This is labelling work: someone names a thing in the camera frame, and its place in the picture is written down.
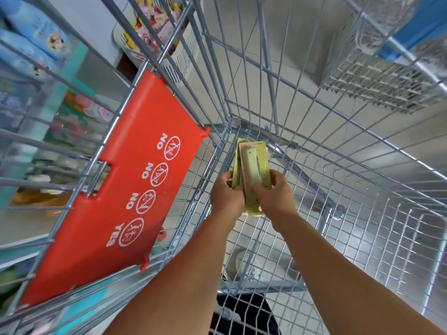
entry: shoe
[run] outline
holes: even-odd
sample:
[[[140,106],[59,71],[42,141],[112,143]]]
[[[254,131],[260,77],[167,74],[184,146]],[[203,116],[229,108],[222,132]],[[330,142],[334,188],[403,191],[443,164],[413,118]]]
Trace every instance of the shoe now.
[[[244,249],[236,255],[236,269],[239,277],[242,275],[251,254],[251,251]],[[244,275],[244,279],[248,281],[262,281],[262,265],[256,257],[256,255],[252,256],[248,272]]]

